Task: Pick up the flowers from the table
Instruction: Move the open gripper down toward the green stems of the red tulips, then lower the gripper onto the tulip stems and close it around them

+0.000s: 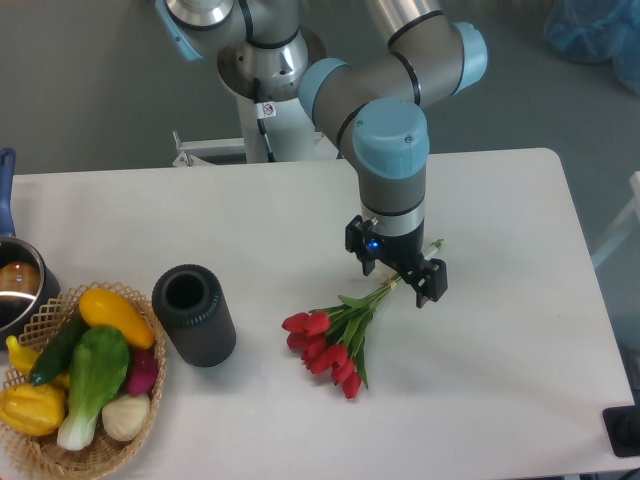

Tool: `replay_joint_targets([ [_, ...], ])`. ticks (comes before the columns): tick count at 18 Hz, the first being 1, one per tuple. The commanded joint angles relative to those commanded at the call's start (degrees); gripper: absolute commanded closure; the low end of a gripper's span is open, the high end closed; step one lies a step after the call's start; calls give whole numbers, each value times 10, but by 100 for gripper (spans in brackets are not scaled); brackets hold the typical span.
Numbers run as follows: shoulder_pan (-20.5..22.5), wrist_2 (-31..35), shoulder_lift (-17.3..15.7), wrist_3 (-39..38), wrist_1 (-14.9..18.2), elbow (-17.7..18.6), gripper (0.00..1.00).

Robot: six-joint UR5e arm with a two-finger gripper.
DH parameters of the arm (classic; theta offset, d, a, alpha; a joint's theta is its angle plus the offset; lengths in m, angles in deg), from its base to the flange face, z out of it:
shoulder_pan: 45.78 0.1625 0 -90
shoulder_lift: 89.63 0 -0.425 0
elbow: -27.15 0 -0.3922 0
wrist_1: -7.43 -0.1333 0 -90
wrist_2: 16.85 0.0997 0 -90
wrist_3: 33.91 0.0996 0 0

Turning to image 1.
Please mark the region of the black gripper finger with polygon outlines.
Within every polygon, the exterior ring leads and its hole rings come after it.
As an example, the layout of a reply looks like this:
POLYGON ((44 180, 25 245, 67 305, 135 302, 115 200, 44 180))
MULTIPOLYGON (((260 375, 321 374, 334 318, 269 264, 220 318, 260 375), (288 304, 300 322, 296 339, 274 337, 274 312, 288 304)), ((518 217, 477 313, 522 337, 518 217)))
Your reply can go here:
POLYGON ((370 227, 371 222, 364 220, 361 215, 356 215, 345 227, 345 249, 356 255, 365 276, 372 273, 376 261, 368 245, 370 227))
POLYGON ((421 258, 411 266, 406 282, 416 294, 417 308, 437 302, 448 289, 447 265, 441 259, 421 258))

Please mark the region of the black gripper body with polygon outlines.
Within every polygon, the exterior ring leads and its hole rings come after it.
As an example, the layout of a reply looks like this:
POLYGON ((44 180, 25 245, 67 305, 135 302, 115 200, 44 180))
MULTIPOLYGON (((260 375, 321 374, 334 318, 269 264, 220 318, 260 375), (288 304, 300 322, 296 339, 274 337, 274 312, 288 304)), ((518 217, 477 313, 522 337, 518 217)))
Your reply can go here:
POLYGON ((423 254, 424 223, 421 222, 413 231, 400 236, 387 236, 373 231, 371 220, 368 231, 368 245, 376 261, 382 262, 397 273, 408 273, 411 266, 423 254))

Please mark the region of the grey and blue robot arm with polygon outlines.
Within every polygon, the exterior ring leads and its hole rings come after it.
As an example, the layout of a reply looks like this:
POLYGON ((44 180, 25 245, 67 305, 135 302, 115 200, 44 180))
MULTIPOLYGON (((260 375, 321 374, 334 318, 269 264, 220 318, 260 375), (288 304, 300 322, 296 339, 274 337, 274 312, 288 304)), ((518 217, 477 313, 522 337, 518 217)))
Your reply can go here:
POLYGON ((308 160, 323 134, 357 174, 361 212, 345 247, 365 273, 383 263, 423 305, 447 290, 443 261, 422 251, 424 108, 484 75, 488 54, 471 24, 436 1, 369 1, 387 52, 361 68, 327 56, 295 1, 158 1, 155 9, 187 60, 214 57, 234 95, 250 163, 308 160))

